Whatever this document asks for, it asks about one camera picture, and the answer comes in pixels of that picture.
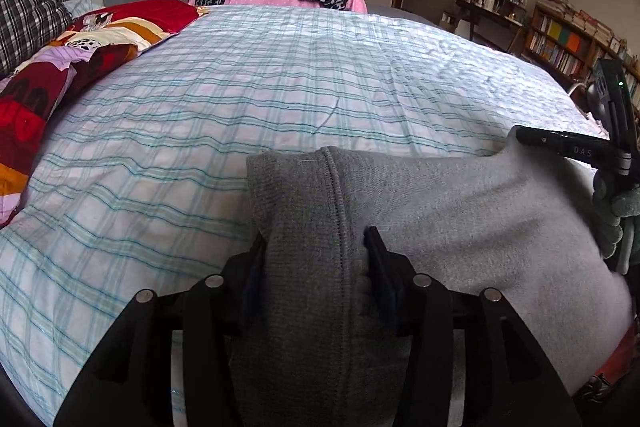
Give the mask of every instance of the black and white plaid pillow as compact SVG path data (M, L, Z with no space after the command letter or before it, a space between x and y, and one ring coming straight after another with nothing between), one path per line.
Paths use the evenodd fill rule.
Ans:
M70 23L60 0L0 0L0 80Z

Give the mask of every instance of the metal screw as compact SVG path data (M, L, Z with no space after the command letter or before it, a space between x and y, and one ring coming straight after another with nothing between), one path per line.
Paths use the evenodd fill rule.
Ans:
M425 273L417 273L414 275L414 284L418 286L418 288L428 288L432 282L431 277Z
M220 288L225 283L225 278L222 275L210 275L204 280L207 288Z
M487 288L484 290L484 298L491 302L497 302L502 299L502 294L495 288Z
M154 293L151 290L140 290L136 293L136 301L141 304L149 302L152 298L154 298Z

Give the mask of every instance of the plaid bed sheet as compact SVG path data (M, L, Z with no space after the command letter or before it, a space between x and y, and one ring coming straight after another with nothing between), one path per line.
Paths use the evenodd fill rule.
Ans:
M51 425L138 290L187 289L249 245L247 155L490 155L514 124L598 133L542 70L437 28L215 7L52 120L0 232L0 363Z

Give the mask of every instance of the red blanket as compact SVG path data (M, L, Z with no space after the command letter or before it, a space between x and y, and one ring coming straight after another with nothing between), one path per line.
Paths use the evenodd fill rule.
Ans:
M44 128L58 105L205 12L177 0L96 10L14 71L0 92L0 229L20 208Z

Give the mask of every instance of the gray glove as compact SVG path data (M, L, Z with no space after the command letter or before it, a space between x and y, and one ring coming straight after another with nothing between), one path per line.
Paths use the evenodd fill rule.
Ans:
M593 177L596 242L603 259L611 257L620 243L616 271L624 275L630 266L640 264L640 187L612 197L613 180L613 174L605 171Z

